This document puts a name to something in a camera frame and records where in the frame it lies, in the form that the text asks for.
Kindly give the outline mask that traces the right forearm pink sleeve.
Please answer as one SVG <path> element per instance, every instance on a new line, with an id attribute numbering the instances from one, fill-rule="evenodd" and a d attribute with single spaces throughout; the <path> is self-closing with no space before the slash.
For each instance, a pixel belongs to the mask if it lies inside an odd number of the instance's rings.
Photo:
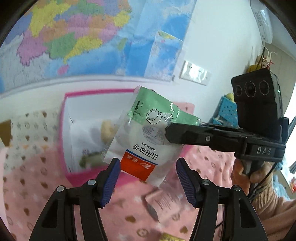
<path id="1" fill-rule="evenodd" d="M 268 240 L 283 240 L 295 222 L 295 200 L 279 197 L 269 180 L 252 205 L 261 220 Z"/>

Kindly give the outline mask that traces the person's right hand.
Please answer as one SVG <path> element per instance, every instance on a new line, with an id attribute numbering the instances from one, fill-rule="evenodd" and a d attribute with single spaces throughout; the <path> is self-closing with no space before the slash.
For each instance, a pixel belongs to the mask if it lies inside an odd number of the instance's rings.
<path id="1" fill-rule="evenodd" d="M 265 162 L 264 165 L 259 170 L 252 173 L 250 177 L 244 174 L 243 171 L 244 167 L 242 161 L 235 159 L 231 173 L 232 185 L 240 186 L 246 195 L 249 194 L 252 184 L 257 184 L 258 188 L 260 188 L 268 184 L 272 179 L 272 173 L 267 177 L 268 173 L 272 171 L 272 166 L 269 162 Z"/>

